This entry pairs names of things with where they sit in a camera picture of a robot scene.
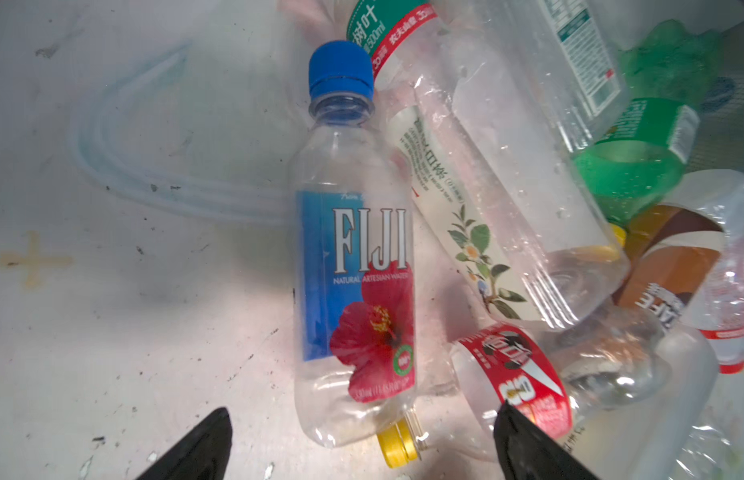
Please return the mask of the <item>Fiji water bottle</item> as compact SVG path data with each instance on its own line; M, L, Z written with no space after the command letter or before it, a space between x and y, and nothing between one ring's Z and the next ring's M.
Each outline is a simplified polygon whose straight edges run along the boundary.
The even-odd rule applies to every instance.
M380 433L414 399L410 173L372 124L369 56L343 40L309 61L310 114L289 169L298 419L326 448Z

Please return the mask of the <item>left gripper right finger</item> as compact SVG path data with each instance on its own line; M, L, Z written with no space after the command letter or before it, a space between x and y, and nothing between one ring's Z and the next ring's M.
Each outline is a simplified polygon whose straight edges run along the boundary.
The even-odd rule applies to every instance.
M508 480L597 480L510 404L503 404L498 410L493 438L499 464Z

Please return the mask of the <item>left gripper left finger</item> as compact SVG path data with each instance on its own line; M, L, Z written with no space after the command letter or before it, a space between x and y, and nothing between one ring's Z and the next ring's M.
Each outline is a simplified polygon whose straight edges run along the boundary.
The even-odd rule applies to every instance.
M138 480L222 480L230 460L232 437L228 409L217 408Z

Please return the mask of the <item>clear bottle green label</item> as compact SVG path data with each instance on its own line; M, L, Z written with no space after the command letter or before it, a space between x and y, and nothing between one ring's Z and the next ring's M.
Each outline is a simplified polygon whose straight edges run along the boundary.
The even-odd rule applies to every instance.
M617 313L628 262L509 49L428 1L337 1L424 219L488 314L563 331Z

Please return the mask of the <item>red label yellow cap bottle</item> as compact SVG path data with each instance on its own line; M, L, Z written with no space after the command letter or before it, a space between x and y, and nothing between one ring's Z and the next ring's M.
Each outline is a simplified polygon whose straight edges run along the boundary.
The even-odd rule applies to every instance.
M401 468L429 450L494 462L502 407L513 407L554 440L588 417L639 402L670 374L657 348L661 322L643 310L598 308L565 331L494 323L457 339L424 365L417 398L377 438Z

